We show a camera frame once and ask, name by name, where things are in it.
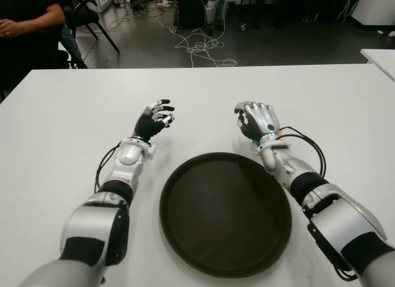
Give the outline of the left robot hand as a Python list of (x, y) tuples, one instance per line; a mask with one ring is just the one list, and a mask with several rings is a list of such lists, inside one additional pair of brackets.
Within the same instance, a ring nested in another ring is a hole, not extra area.
[(148, 143), (150, 139), (159, 134), (164, 128), (168, 128), (174, 121), (169, 99), (154, 101), (145, 108), (136, 122), (132, 137), (140, 138)]

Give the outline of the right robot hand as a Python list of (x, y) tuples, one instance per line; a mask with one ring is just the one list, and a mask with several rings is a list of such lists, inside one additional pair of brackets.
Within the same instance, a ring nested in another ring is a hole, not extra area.
[(262, 144), (278, 138), (280, 124), (272, 106), (261, 102), (239, 102), (235, 113), (238, 114), (238, 126), (247, 138)]

